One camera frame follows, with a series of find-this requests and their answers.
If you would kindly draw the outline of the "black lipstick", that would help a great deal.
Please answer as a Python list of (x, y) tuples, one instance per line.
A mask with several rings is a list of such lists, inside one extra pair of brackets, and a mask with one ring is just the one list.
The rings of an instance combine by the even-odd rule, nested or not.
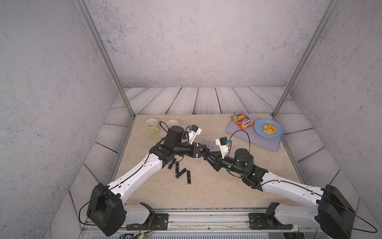
[(174, 164), (176, 163), (176, 159), (174, 158), (171, 162), (170, 162), (170, 164), (169, 164), (169, 166), (168, 166), (168, 169), (169, 170), (171, 170), (172, 169), (172, 167), (174, 166)]
[(187, 170), (187, 184), (191, 185), (191, 172)]
[(180, 172), (178, 172), (177, 174), (176, 174), (176, 178), (179, 178), (179, 177), (181, 177), (184, 173), (186, 173), (187, 172), (187, 169), (186, 168), (184, 168), (184, 169), (182, 169)]
[(176, 161), (176, 174), (178, 174), (179, 172), (180, 172), (180, 170), (179, 170), (179, 166), (180, 166), (180, 164), (179, 164), (179, 162), (178, 161)]

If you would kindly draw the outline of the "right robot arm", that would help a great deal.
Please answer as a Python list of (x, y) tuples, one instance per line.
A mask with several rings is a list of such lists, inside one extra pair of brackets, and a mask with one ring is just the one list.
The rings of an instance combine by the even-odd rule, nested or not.
[(254, 164), (248, 150), (236, 150), (234, 157), (209, 152), (203, 156), (216, 171), (222, 168), (238, 173), (244, 184), (252, 189), (274, 193), (300, 204), (298, 207), (272, 203), (267, 216), (275, 224), (296, 224), (321, 229), (333, 239), (349, 239), (356, 212), (339, 189), (304, 185), (279, 177)]

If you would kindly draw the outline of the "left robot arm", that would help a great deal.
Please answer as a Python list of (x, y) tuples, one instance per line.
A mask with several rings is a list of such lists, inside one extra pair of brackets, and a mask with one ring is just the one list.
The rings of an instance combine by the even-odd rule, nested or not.
[(92, 191), (87, 217), (106, 235), (112, 236), (123, 227), (151, 230), (155, 211), (145, 203), (127, 205), (129, 197), (153, 174), (176, 155), (199, 158), (209, 149), (194, 140), (202, 132), (191, 125), (187, 130), (172, 126), (148, 154), (130, 171), (108, 185), (98, 184)]

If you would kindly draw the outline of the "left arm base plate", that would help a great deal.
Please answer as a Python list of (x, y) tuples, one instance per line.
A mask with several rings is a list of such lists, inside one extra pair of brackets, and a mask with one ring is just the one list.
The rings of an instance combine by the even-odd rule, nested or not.
[(128, 231), (166, 231), (168, 229), (169, 214), (159, 214), (149, 216), (143, 224), (131, 224), (123, 226)]

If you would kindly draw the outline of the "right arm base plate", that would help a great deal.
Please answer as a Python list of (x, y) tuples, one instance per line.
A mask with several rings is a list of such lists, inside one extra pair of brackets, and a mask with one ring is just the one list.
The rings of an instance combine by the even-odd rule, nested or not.
[(292, 230), (293, 225), (281, 224), (273, 216), (265, 213), (249, 213), (249, 228), (252, 230)]

